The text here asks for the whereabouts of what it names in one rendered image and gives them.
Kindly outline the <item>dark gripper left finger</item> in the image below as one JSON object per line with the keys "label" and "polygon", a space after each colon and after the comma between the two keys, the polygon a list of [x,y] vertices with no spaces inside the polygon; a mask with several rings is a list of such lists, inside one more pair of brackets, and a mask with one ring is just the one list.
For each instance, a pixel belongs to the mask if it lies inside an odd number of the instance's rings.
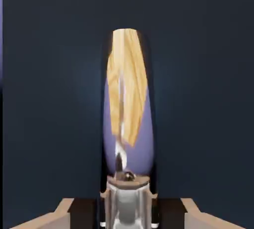
{"label": "dark gripper left finger", "polygon": [[10,229],[98,229],[95,199],[63,198],[54,212]]}

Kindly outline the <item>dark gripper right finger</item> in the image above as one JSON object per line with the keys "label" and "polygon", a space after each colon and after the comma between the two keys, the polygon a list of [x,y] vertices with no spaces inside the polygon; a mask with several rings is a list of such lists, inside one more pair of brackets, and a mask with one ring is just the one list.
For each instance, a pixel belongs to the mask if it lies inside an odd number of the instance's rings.
{"label": "dark gripper right finger", "polygon": [[191,198],[160,199],[158,229],[245,229],[201,212]]}

